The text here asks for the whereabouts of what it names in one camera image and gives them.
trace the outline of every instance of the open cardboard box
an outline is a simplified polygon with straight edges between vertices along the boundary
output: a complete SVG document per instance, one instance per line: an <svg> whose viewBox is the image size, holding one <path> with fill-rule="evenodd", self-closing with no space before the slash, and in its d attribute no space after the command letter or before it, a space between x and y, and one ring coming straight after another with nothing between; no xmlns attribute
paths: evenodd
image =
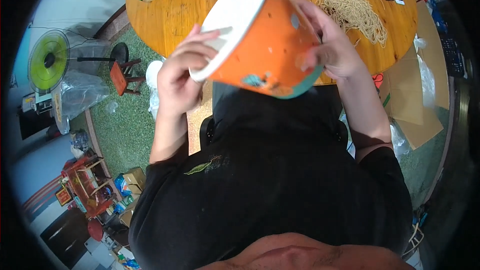
<svg viewBox="0 0 480 270"><path fill-rule="evenodd" d="M140 167L130 169L123 174L123 178L127 182L128 189L132 194L141 194L145 186L145 174Z"/></svg>
<svg viewBox="0 0 480 270"><path fill-rule="evenodd" d="M383 72L379 87L388 117L395 119L412 149L422 146L443 129L435 111L423 106L417 54L435 78L435 105L449 108L447 66L437 28L424 1L417 3L417 13L417 35L427 41L427 46L415 52L412 44L399 62Z"/></svg>
<svg viewBox="0 0 480 270"><path fill-rule="evenodd" d="M137 205L138 198L135 199L132 203L130 203L127 208L121 213L118 218L120 219L120 223L130 227L130 222L132 221L132 217L134 215L135 206Z"/></svg>

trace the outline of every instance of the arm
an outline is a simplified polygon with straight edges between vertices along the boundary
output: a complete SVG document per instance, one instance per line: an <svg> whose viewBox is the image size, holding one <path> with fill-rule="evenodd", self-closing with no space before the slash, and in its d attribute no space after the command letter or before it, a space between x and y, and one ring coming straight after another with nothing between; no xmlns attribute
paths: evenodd
<svg viewBox="0 0 480 270"><path fill-rule="evenodd" d="M150 164L170 158L181 162L188 156L187 111L198 105L202 84L194 81L188 69L202 69L217 51L203 41L218 37L218 31L192 31L163 63L157 75L158 112L155 121Z"/></svg>
<svg viewBox="0 0 480 270"><path fill-rule="evenodd" d="M390 122L367 68L362 66L351 76L337 79L337 86L356 148L355 159L361 161L378 147L393 149Z"/></svg>
<svg viewBox="0 0 480 270"><path fill-rule="evenodd" d="M294 1L321 33L322 44L307 54L307 66L324 65L326 75L337 81L348 118L356 160L360 162L378 147L392 147L387 113L378 98L367 66L342 29L315 4Z"/></svg>
<svg viewBox="0 0 480 270"><path fill-rule="evenodd" d="M174 155L183 160L188 156L187 114L180 117L164 116L158 110L155 121L150 164L168 160Z"/></svg>

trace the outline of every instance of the person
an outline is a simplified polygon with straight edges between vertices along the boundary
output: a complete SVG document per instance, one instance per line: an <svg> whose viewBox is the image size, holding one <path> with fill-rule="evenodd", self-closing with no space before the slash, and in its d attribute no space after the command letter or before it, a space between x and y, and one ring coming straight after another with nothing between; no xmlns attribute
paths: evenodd
<svg viewBox="0 0 480 270"><path fill-rule="evenodd" d="M150 165L129 229L142 269L410 269L400 255L411 199L372 77L327 14L292 1L321 36L305 65L336 80L355 158L325 86L285 100L221 83L212 140L188 156L186 112L202 88L188 69L214 58L203 42L219 35L195 25L157 77Z"/></svg>

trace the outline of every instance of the round wooden table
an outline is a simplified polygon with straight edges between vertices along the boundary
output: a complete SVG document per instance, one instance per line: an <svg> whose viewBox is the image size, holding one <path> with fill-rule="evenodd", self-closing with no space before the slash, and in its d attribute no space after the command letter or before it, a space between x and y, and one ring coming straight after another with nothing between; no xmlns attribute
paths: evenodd
<svg viewBox="0 0 480 270"><path fill-rule="evenodd" d="M126 7L129 21L138 36L154 51L168 57L195 23L202 24L216 1L154 0L145 3L126 0ZM390 68L411 47L417 32L417 5L415 0L403 0L405 5L386 0L368 1L387 30L385 47L379 43L371 44L357 29L351 29L347 35L352 44L360 39L356 49L373 75ZM335 82L325 74L316 81L317 85L332 83Z"/></svg>

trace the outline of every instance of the wooden stool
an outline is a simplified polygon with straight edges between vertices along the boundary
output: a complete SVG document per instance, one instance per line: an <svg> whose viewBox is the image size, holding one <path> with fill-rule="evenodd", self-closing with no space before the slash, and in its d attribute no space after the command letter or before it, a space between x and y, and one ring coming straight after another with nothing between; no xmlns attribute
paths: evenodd
<svg viewBox="0 0 480 270"><path fill-rule="evenodd" d="M124 93L140 95L138 87L140 87L141 83L145 81L146 78L145 76L132 77L132 66L141 61L141 59L138 59L122 64L117 62L113 63L112 68L110 69L110 77L119 96L122 96ZM135 88L133 90L128 89L128 84L135 81L137 82Z"/></svg>

